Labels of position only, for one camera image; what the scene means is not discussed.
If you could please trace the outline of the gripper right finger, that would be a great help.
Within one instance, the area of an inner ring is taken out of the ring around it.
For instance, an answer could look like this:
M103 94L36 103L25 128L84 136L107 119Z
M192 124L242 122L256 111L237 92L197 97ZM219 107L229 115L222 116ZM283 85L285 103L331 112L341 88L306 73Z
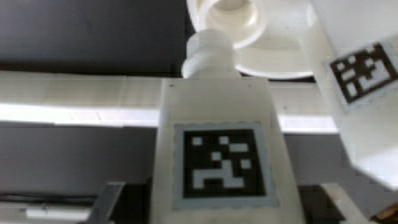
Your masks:
M308 224L373 224L338 183L299 187Z

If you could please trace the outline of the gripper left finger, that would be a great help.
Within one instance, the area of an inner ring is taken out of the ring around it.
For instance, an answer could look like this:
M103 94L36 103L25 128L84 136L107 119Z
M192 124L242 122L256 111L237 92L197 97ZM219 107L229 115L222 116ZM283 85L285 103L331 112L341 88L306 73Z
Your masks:
M98 195L86 224L148 224L146 184L109 182Z

